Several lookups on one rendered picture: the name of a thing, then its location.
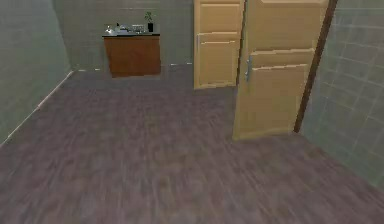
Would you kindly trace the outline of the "brown wooden cabinet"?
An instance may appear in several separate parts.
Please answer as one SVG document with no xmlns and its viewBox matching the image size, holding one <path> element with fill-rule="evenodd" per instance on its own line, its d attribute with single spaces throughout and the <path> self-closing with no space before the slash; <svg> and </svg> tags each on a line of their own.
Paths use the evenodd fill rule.
<svg viewBox="0 0 384 224">
<path fill-rule="evenodd" d="M 113 78 L 158 75 L 161 72 L 160 35 L 104 35 Z"/>
</svg>

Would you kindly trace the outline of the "dark brown door frame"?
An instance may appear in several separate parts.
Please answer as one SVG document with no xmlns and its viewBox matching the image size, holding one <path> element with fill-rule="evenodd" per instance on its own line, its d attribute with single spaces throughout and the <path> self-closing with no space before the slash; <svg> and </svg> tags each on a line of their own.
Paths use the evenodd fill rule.
<svg viewBox="0 0 384 224">
<path fill-rule="evenodd" d="M 320 34 L 317 41 L 311 67 L 309 69 L 308 79 L 303 92 L 297 119 L 293 129 L 295 133 L 299 133 L 302 127 L 302 123 L 304 120 L 304 116 L 308 106 L 312 88 L 316 79 L 317 69 L 319 67 L 323 50 L 325 48 L 325 43 L 329 34 L 329 30 L 332 24 L 332 19 L 333 19 L 333 15 L 334 15 L 334 11 L 336 9 L 337 3 L 338 3 L 338 0 L 327 0 L 327 7 L 326 7 L 323 22 L 322 22 L 322 27 L 320 30 Z"/>
</svg>

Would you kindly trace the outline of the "light wooden room door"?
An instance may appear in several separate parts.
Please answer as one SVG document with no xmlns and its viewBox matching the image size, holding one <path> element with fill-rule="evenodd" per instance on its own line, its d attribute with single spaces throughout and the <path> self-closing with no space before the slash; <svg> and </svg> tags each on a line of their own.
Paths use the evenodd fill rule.
<svg viewBox="0 0 384 224">
<path fill-rule="evenodd" d="M 245 0 L 194 0 L 194 88 L 235 86 Z"/>
<path fill-rule="evenodd" d="M 234 139 L 293 131 L 326 7 L 327 0 L 246 0 Z"/>
</svg>

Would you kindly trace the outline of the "green plant in black pot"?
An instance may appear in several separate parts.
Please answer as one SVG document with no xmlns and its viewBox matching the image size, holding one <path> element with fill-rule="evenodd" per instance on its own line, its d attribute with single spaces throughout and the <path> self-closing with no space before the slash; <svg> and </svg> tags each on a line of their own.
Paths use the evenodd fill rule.
<svg viewBox="0 0 384 224">
<path fill-rule="evenodd" d="M 154 22 L 153 22 L 152 13 L 150 11 L 147 11 L 145 13 L 144 19 L 147 21 L 148 31 L 153 32 L 154 31 Z"/>
</svg>

